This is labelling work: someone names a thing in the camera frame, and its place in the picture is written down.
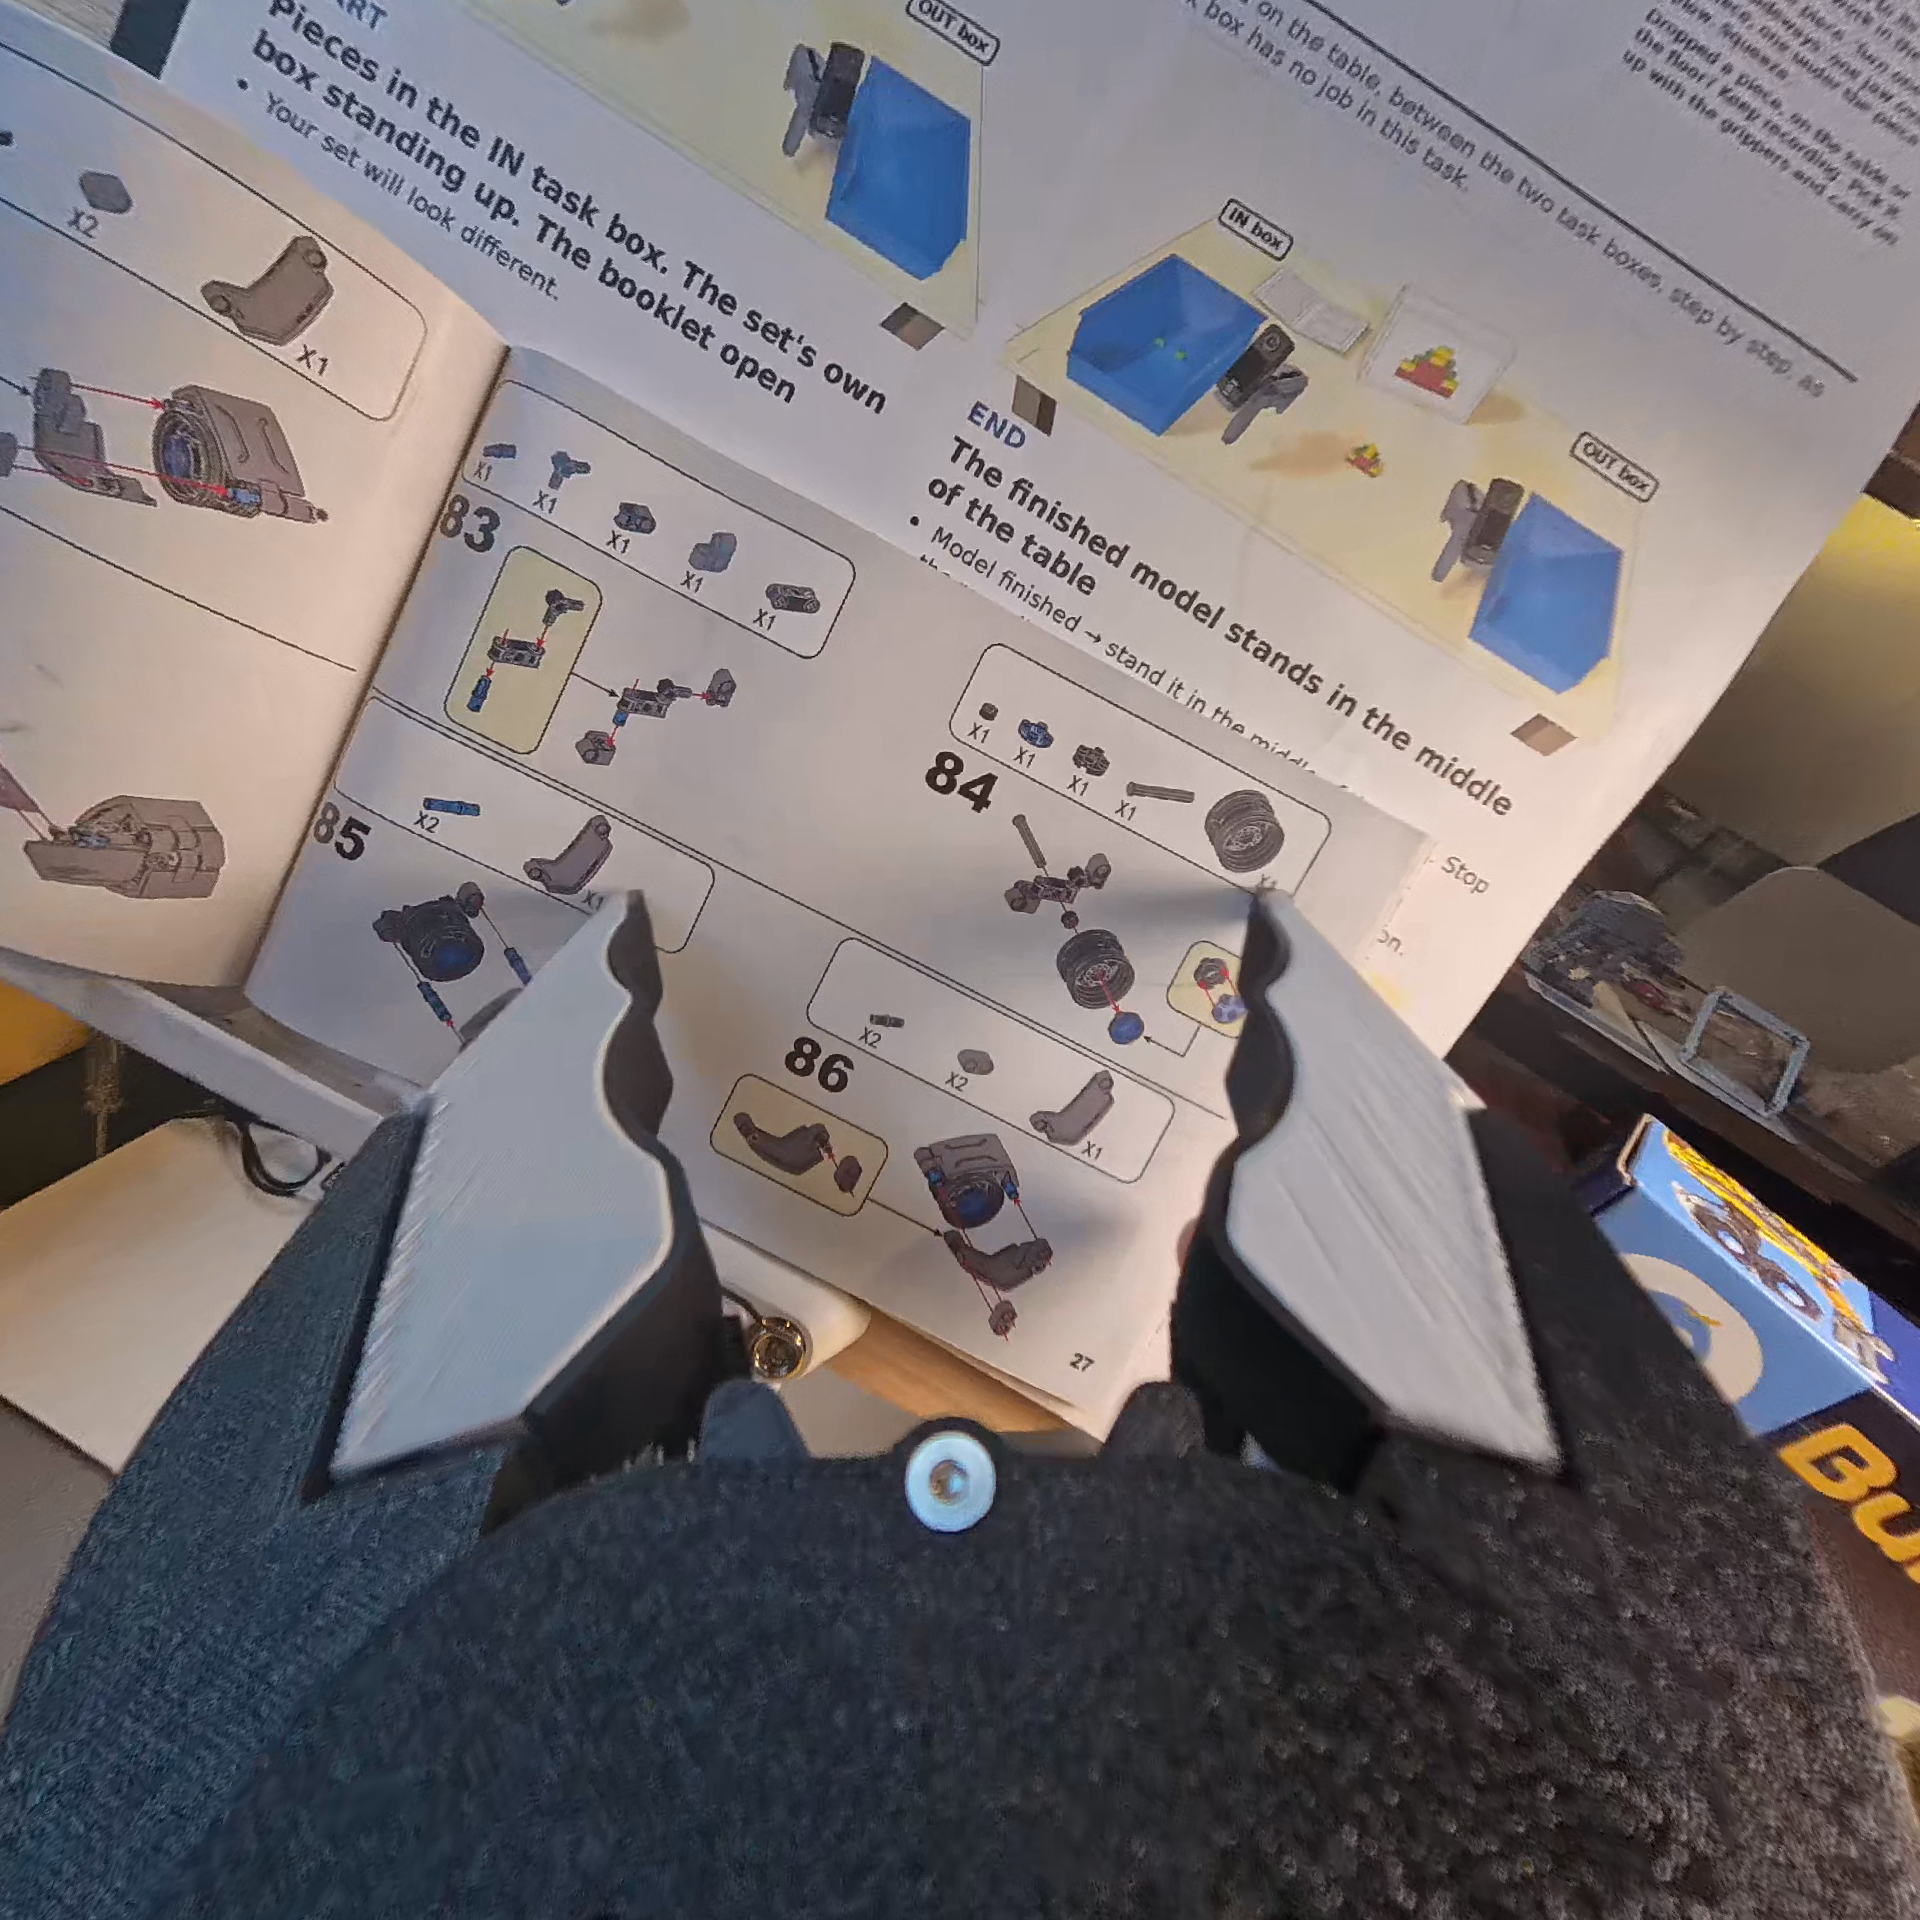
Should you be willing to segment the small clear frame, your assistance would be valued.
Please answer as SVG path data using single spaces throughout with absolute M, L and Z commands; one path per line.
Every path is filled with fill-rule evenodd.
M 1807 1065 L 1796 1027 L 1731 988 L 1710 991 L 1677 1049 L 1677 1071 L 1754 1120 L 1781 1120 Z

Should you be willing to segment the grey brick walker model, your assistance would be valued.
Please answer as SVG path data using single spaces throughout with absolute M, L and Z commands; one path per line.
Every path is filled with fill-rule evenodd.
M 1537 993 L 1579 1012 L 1598 1012 L 1603 991 L 1665 1018 L 1692 1018 L 1707 998 L 1665 912 L 1628 891 L 1583 897 L 1526 945 L 1521 968 Z

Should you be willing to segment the white booklet stand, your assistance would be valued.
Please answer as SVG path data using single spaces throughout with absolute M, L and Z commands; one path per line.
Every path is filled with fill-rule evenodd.
M 159 991 L 4 952 L 4 984 L 51 1001 L 205 1094 L 234 1097 L 347 1162 L 414 1097 L 383 1072 L 302 1040 L 231 991 Z M 302 1220 L 243 1175 L 210 1120 L 173 1120 L 94 1169 L 4 1211 L 4 1399 L 107 1471 Z M 1093 1440 L 898 1322 L 871 1312 L 748 1241 L 705 1227 L 724 1292 L 809 1339 L 788 1383 L 805 1438 L 830 1456 L 878 1451 L 915 1419 L 967 1417 L 1036 1451 L 1084 1456 Z

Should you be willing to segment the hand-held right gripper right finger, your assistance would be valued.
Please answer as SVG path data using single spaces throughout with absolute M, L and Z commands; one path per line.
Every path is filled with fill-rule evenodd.
M 1353 1486 L 1406 1434 L 1558 1472 L 1476 1099 L 1282 895 L 1251 904 L 1239 998 L 1171 1312 L 1209 1449 Z

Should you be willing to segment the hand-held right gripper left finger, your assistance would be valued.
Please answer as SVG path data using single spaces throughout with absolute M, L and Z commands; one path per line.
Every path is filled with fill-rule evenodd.
M 443 1071 L 329 1471 L 492 1440 L 558 1484 L 683 1451 L 730 1367 L 643 895 L 611 898 Z

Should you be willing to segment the grey desk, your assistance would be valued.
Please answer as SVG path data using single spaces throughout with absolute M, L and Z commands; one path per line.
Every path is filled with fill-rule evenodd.
M 878 1318 L 863 1338 L 783 1387 L 807 1448 L 822 1456 L 876 1454 L 934 1417 L 967 1417 L 1011 1434 L 1022 1449 L 1087 1456 L 1097 1440 Z M 111 1472 L 27 1414 L 3 1406 L 3 1707 L 9 1711 L 42 1618 Z

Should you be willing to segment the instruction booklet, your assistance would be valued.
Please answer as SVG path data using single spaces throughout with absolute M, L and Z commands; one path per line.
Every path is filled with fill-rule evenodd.
M 1233 1136 L 1251 898 L 1417 839 L 562 361 L 4 4 L 4 948 L 437 1088 L 641 891 L 665 1144 L 1102 1430 Z

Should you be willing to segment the blue robot kit box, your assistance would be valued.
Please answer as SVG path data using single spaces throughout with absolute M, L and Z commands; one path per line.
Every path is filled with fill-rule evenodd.
M 1651 1116 L 1587 1195 L 1745 1430 L 1915 1586 L 1915 1324 Z

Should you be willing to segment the printed task sheet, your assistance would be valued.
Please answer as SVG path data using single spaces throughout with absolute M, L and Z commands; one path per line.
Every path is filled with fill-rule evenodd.
M 1915 4 L 131 4 L 521 346 L 1431 836 L 1455 1040 L 1915 404 Z

